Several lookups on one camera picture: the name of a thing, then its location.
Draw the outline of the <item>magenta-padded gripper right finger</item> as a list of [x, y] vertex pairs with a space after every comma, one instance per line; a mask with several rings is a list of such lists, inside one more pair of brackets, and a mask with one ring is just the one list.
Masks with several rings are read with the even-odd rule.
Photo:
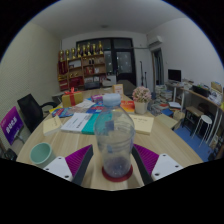
[[137, 144], [132, 148], [132, 155], [145, 185], [182, 169], [182, 166], [169, 155], [165, 153], [158, 155]]

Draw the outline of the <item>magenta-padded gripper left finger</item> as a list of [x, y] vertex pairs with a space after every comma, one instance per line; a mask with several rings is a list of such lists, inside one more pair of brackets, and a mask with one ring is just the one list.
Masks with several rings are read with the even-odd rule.
[[92, 156], [93, 146], [87, 145], [67, 157], [56, 157], [44, 167], [44, 170], [76, 185], [81, 185]]

